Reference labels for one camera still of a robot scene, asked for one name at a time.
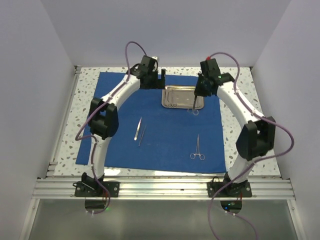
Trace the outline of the broad steel tweezers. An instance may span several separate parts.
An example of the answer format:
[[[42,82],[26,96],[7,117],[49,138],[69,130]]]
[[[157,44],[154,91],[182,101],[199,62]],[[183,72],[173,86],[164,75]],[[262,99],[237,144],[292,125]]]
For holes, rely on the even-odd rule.
[[[140,119],[138,121],[137,128],[136,128],[135,135],[134,135],[134,141],[136,141],[138,139],[141,123],[142,123],[142,117],[140,117]]]

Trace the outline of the steel hemostat forceps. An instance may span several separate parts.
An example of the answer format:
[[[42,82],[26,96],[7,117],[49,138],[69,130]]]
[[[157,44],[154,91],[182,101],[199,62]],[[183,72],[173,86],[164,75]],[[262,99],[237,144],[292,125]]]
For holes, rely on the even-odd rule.
[[[196,157],[198,157],[201,161],[205,160],[205,155],[200,153],[200,136],[199,135],[197,135],[195,152],[190,154],[190,158],[192,160],[194,160]]]

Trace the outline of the blue surgical drape cloth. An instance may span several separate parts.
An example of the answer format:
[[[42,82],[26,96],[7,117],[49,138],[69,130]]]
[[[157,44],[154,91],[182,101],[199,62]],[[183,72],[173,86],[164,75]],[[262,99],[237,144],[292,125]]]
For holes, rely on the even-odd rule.
[[[219,99],[206,97],[199,114],[193,115],[186,109],[163,107],[161,97],[159,89],[139,89],[122,104],[118,111],[119,127],[108,145],[105,166],[201,174],[225,172]],[[190,158],[196,150],[198,135],[205,160]]]

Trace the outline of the fine steel tweezers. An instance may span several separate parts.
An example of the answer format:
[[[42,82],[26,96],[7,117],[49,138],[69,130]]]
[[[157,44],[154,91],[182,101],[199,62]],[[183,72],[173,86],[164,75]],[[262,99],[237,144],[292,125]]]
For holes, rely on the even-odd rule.
[[[144,126],[144,128],[143,128],[143,130],[142,130],[142,133],[141,133],[141,135],[140,135],[140,139],[139,139],[139,143],[138,143],[138,146],[139,146],[139,147],[141,146],[141,143],[142,143],[142,140],[143,140],[145,131],[146,131],[146,127],[147,127],[147,125]]]

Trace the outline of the steel scissors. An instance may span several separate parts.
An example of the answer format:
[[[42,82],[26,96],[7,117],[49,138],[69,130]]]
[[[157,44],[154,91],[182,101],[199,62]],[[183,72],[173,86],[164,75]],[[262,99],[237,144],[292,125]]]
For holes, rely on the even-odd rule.
[[[199,115],[199,110],[195,109],[195,108],[189,108],[187,109],[187,112],[190,114],[193,114],[194,116],[198,116]]]

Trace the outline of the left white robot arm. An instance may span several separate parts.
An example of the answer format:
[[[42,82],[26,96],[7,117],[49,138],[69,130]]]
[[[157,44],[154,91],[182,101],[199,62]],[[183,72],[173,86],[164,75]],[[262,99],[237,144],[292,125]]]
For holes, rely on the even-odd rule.
[[[118,111],[123,103],[138,90],[162,90],[165,87],[166,71],[158,78],[158,58],[144,55],[125,73],[123,79],[106,95],[93,98],[90,103],[86,125],[89,126],[91,149],[90,172],[81,176],[81,183],[92,196],[99,196],[106,190],[103,184],[107,150],[112,137],[119,128]]]

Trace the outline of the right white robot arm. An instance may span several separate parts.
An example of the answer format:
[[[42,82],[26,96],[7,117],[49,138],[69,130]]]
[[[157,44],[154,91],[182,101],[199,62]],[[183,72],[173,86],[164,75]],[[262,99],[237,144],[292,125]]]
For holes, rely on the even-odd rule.
[[[201,72],[195,85],[194,96],[216,96],[223,101],[238,121],[241,132],[235,143],[237,158],[224,175],[223,181],[208,183],[210,197],[251,196],[248,176],[254,161],[274,148],[275,126],[273,117],[265,117],[257,111],[237,88],[230,73],[221,73],[216,59],[200,63]]]

